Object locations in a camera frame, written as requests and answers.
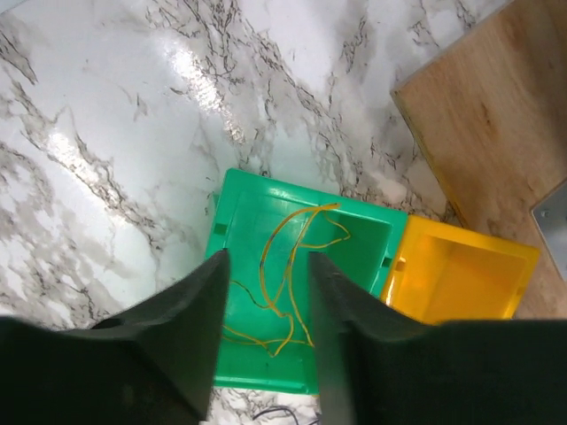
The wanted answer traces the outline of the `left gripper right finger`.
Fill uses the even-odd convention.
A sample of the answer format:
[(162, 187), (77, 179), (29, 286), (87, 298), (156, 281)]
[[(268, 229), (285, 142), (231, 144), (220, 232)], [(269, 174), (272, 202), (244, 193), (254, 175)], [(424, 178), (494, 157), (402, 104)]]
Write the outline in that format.
[(323, 423), (565, 423), (565, 321), (423, 324), (323, 253), (308, 267)]

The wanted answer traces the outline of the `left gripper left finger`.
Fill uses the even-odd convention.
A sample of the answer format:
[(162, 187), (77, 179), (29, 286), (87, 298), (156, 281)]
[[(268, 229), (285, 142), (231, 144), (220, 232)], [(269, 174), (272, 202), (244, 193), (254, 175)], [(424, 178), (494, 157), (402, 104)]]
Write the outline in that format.
[(198, 424), (208, 414), (229, 289), (217, 251), (91, 328), (1, 319), (4, 424)]

